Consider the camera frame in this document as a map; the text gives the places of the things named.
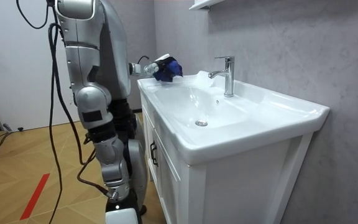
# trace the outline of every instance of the sink basin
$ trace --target sink basin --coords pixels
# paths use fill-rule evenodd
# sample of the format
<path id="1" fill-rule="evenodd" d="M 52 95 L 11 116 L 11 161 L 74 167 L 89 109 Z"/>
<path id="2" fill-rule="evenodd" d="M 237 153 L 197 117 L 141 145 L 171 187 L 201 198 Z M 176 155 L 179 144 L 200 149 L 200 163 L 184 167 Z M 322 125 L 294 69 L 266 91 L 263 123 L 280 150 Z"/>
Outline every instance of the sink basin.
<path id="1" fill-rule="evenodd" d="M 214 92 L 194 86 L 174 86 L 157 90 L 155 96 L 161 105 L 171 111 L 169 116 L 191 129 L 220 128 L 247 119 L 244 111 L 220 97 L 219 90 Z M 207 122 L 202 129 L 196 124 L 199 120 Z"/>
<path id="2" fill-rule="evenodd" d="M 189 165 L 315 132 L 329 113 L 326 106 L 239 81 L 226 98 L 224 77 L 210 79 L 203 71 L 173 83 L 149 78 L 138 84 L 161 131 Z M 208 125 L 198 126 L 199 120 Z"/>

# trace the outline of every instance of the herringbone floor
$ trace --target herringbone floor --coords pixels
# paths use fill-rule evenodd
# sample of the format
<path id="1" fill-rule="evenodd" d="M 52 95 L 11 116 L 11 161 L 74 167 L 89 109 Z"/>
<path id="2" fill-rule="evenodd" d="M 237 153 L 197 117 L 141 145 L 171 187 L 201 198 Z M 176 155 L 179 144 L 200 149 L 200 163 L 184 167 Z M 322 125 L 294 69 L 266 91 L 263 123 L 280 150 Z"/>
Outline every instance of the herringbone floor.
<path id="1" fill-rule="evenodd" d="M 83 140 L 86 131 L 80 123 L 76 123 L 76 127 L 80 139 Z M 53 132 L 63 173 L 63 194 L 53 223 L 104 223 L 106 198 L 94 188 L 79 183 L 76 179 L 81 166 L 70 125 L 54 126 Z M 83 146 L 84 160 L 91 150 L 92 144 Z M 48 173 L 50 176 L 30 218 L 20 220 L 41 177 Z M 96 160 L 87 167 L 83 177 L 103 184 Z M 48 128 L 8 136 L 0 148 L 0 224 L 48 223 L 58 190 L 58 175 Z M 144 224 L 166 224 L 153 182 L 148 184 L 145 204 L 148 211 L 142 217 Z"/>

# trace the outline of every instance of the white door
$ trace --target white door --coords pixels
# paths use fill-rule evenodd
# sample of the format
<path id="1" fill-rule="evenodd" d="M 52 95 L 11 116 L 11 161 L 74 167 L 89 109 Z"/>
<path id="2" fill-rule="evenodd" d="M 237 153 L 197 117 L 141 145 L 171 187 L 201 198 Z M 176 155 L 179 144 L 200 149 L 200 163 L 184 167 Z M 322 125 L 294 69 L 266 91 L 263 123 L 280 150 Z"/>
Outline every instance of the white door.
<path id="1" fill-rule="evenodd" d="M 33 25 L 45 19 L 45 0 L 19 0 L 23 13 Z M 50 10 L 47 25 L 31 28 L 19 14 L 15 0 L 0 0 L 0 122 L 17 128 L 33 129 L 48 126 L 52 59 L 48 44 L 48 25 L 53 22 Z M 76 106 L 72 100 L 61 41 L 57 49 L 60 82 L 65 103 L 75 121 Z M 55 93 L 54 124 L 68 120 Z"/>

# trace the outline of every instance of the chrome faucet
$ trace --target chrome faucet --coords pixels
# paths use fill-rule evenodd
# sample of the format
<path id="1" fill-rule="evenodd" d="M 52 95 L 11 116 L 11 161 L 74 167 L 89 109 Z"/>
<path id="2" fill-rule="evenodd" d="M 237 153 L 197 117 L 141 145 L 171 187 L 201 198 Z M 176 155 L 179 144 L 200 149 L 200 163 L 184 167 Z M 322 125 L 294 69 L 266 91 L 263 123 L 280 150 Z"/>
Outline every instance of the chrome faucet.
<path id="1" fill-rule="evenodd" d="M 232 97 L 234 96 L 234 56 L 216 57 L 215 59 L 217 58 L 224 58 L 224 61 L 226 63 L 225 70 L 209 72 L 208 77 L 215 78 L 216 75 L 224 75 L 226 78 L 224 84 L 224 96 Z"/>

